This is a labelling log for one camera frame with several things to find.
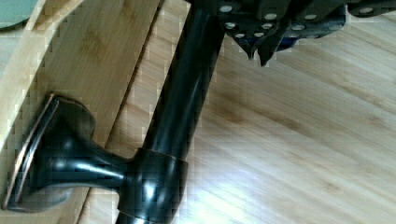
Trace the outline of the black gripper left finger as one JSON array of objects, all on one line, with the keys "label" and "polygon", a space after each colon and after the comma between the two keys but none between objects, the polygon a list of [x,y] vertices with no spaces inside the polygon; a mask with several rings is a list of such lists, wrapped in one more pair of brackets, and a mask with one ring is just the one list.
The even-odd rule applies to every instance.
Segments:
[{"label": "black gripper left finger", "polygon": [[270,60],[285,33],[290,0],[186,0],[219,19],[225,34],[232,37],[251,60],[258,52]]}]

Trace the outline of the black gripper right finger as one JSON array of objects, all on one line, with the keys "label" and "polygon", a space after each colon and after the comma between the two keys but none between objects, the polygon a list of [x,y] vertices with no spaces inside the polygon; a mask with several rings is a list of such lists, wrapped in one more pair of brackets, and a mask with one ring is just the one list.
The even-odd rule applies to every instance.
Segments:
[{"label": "black gripper right finger", "polygon": [[395,10],[395,0],[262,0],[259,6],[269,31],[257,51],[264,66],[277,51],[302,38],[321,38],[344,27],[346,14],[371,18]]}]

